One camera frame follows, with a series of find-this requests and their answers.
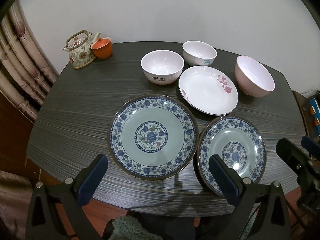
teapot handle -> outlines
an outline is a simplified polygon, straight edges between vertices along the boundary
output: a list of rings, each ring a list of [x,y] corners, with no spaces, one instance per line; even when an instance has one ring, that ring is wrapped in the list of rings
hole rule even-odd
[[[67,39],[65,48],[68,48],[69,41],[71,41],[74,37],[78,36],[81,33],[85,33],[86,36],[89,35],[89,33],[86,30],[82,30],[82,31],[77,32],[76,34],[72,35],[69,39]]]

dark wood grain table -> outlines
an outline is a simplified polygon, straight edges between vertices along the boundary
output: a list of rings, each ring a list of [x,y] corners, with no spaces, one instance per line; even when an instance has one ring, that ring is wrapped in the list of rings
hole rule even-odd
[[[83,69],[75,70],[69,63],[41,107],[29,139],[28,157],[63,181],[75,177],[97,154],[107,155],[109,168],[94,197],[122,208],[186,217],[229,213],[232,206],[200,185],[192,161],[173,177],[145,181],[126,174],[111,158],[107,144],[109,123],[116,111],[134,97],[153,93],[180,100],[196,117],[199,132],[215,118],[190,106],[180,95],[177,82],[160,86],[147,80],[140,60],[157,49],[182,55],[181,43],[128,42],[113,44],[112,57],[97,59]],[[237,86],[234,65],[238,55],[217,51],[212,67],[224,72]],[[294,172],[276,155],[276,143],[287,137],[301,148],[305,129],[285,77],[273,68],[267,69],[275,80],[275,90],[265,97],[253,98],[237,86],[239,103],[232,114],[251,122],[264,139],[267,165],[260,183],[278,180],[287,193],[298,184]]]

floral teapot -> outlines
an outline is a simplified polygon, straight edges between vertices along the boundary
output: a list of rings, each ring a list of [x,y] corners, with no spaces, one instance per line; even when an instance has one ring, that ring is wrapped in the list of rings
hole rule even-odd
[[[82,38],[77,37],[81,33],[85,33],[86,36]],[[93,40],[91,40],[92,33],[88,33],[83,30],[67,39],[66,46],[63,49],[69,52],[70,61],[75,69],[83,68],[96,59],[95,54],[90,49],[90,46],[97,41],[100,34],[101,33],[98,32],[94,36]],[[68,43],[72,39],[73,43],[68,47]]]

orange lid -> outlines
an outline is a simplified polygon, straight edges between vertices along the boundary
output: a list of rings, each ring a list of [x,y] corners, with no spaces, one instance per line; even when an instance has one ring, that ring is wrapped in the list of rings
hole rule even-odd
[[[98,40],[91,46],[91,49],[100,49],[109,44],[110,41],[110,38],[98,38]]]

orange lidded bowl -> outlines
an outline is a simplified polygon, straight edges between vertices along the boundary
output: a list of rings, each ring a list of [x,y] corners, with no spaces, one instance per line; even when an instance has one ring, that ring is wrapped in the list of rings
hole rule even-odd
[[[112,54],[111,38],[98,38],[98,40],[90,46],[93,53],[101,59],[106,59]]]

